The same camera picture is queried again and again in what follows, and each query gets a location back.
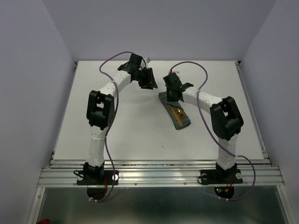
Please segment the gold knife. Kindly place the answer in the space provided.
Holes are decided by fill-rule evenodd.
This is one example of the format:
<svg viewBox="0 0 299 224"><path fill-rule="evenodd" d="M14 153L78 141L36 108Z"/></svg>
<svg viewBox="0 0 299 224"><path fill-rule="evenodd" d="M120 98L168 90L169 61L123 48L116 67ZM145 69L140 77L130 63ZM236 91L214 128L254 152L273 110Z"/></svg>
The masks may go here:
<svg viewBox="0 0 299 224"><path fill-rule="evenodd" d="M170 105L170 109L171 109L171 111L172 111L172 113L173 113L175 119L176 119L177 122L179 123L179 125L182 126L183 123L182 123L180 117L178 116L178 113L177 113L177 111L175 110L175 108L173 108L173 107Z"/></svg>

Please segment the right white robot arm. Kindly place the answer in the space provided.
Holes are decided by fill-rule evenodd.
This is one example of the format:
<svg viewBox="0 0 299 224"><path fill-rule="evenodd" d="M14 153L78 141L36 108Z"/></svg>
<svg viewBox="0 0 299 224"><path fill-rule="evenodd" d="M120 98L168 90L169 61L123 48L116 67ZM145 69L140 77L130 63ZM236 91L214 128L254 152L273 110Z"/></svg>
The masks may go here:
<svg viewBox="0 0 299 224"><path fill-rule="evenodd" d="M202 169L199 182L209 184L241 184L241 171L235 161L236 142L244 124L241 113L232 97L220 98L197 90L193 84L180 81L173 72L163 78L168 102L182 101L197 106L199 112L207 112L212 129L208 130L219 147L215 169Z"/></svg>

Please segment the gold fork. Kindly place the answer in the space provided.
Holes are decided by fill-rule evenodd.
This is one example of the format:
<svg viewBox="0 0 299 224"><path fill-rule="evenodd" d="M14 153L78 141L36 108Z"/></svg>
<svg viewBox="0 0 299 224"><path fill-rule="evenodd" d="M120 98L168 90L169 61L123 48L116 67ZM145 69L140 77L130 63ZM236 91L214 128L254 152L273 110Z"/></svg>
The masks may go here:
<svg viewBox="0 0 299 224"><path fill-rule="evenodd" d="M182 108L178 108L178 116L181 119L184 119L186 117L186 114L185 114L185 112L184 112L184 110Z"/></svg>

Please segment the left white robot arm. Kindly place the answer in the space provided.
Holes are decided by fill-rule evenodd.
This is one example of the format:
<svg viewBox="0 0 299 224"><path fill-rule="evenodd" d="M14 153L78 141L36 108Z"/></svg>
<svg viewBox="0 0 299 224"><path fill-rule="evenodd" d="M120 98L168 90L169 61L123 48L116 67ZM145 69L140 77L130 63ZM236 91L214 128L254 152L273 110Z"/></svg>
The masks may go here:
<svg viewBox="0 0 299 224"><path fill-rule="evenodd" d="M103 62L99 71L110 81L100 90L89 93L86 118L91 135L88 157L83 165L83 177L94 184L101 183L104 178L105 140L117 113L119 93L133 81L136 81L142 89L157 88L153 70L148 67L150 59L133 52L130 54L129 60L118 67L114 76L102 70L109 60Z"/></svg>

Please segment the grey cloth napkin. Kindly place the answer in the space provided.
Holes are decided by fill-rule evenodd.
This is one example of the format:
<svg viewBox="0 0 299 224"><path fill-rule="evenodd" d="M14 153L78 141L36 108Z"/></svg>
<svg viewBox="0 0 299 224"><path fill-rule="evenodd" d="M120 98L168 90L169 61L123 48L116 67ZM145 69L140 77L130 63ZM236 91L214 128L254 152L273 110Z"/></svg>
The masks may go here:
<svg viewBox="0 0 299 224"><path fill-rule="evenodd" d="M179 102L170 102L167 100L166 92L158 94L159 100L170 116L176 130L187 128L191 124L191 120L183 110Z"/></svg>

